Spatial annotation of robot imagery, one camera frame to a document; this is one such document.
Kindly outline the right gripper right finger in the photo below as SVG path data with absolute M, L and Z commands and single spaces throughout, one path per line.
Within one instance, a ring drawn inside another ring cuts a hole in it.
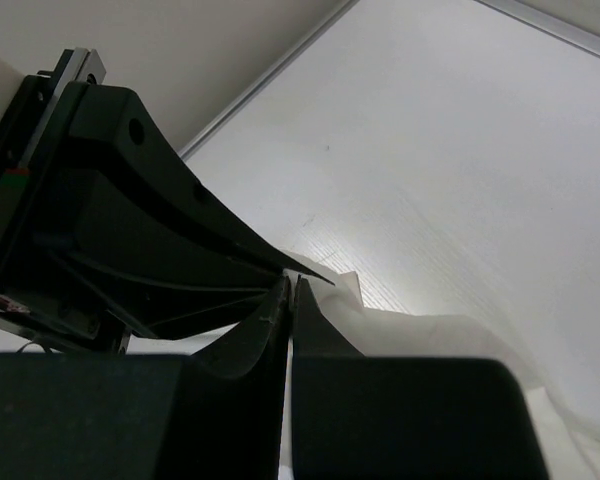
M 366 356 L 295 289 L 291 457 L 298 479 L 545 479 L 522 390 L 499 361 Z

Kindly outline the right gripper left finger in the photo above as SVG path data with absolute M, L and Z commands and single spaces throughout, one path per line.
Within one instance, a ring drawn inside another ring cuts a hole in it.
M 192 355 L 0 353 L 0 479 L 274 479 L 290 282 Z

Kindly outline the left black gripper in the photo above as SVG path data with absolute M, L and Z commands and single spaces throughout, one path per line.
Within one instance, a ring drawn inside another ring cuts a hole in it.
M 315 273 L 214 196 L 105 75 L 96 50 L 66 49 L 17 81 L 0 116 L 0 330 L 45 350 L 122 353 L 129 327 L 190 337 L 244 319 L 283 271 Z

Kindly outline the white t shirt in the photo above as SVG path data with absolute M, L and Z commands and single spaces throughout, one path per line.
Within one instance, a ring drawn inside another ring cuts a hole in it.
M 368 309 L 284 252 L 287 278 L 195 355 L 200 479 L 600 479 L 600 432 L 465 316 Z

